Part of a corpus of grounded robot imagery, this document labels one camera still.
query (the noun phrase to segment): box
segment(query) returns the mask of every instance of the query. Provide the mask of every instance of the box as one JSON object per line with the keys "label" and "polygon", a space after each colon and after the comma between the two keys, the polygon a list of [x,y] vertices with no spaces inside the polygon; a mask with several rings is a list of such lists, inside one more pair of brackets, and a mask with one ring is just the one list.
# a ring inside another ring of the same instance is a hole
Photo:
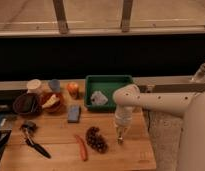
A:
{"label": "box", "polygon": [[[84,105],[90,111],[114,111],[114,91],[132,83],[130,75],[88,75],[85,82]],[[108,98],[105,105],[92,105],[91,96],[95,91],[101,91]]]}

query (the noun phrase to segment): dark bowl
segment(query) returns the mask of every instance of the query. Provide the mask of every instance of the dark bowl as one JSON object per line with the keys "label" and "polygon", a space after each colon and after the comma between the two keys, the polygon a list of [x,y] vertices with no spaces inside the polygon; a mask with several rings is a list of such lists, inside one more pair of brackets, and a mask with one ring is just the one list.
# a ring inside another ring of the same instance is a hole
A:
{"label": "dark bowl", "polygon": [[20,115],[39,114],[41,112],[40,98],[35,93],[22,94],[15,99],[13,110]]}

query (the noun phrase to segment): toy carrot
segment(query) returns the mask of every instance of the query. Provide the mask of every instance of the toy carrot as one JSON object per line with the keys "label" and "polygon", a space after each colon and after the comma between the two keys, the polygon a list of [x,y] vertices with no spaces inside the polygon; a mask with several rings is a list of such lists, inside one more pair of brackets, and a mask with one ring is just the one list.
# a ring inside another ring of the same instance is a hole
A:
{"label": "toy carrot", "polygon": [[85,143],[84,143],[83,139],[79,135],[76,135],[76,134],[74,135],[74,137],[76,138],[76,140],[77,140],[77,142],[79,143],[79,146],[80,146],[81,159],[83,161],[88,160],[87,149],[86,149],[86,146],[85,146]]}

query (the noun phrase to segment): white cup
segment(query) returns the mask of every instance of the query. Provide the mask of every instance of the white cup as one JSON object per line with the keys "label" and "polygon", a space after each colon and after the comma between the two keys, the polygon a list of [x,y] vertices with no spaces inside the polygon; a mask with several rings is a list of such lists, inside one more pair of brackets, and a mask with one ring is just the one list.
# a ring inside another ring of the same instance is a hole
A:
{"label": "white cup", "polygon": [[27,93],[36,93],[36,94],[42,93],[42,83],[38,79],[33,79],[28,81],[26,87],[28,89]]}

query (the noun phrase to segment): bunch of grapes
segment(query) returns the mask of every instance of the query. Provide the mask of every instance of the bunch of grapes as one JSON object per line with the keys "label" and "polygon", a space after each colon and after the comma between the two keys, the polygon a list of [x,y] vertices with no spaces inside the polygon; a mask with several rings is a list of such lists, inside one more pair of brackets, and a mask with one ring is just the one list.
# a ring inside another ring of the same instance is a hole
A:
{"label": "bunch of grapes", "polygon": [[98,127],[90,127],[86,132],[86,141],[94,150],[99,153],[105,153],[108,149],[108,145],[106,144],[103,136],[98,134],[99,130],[100,129]]}

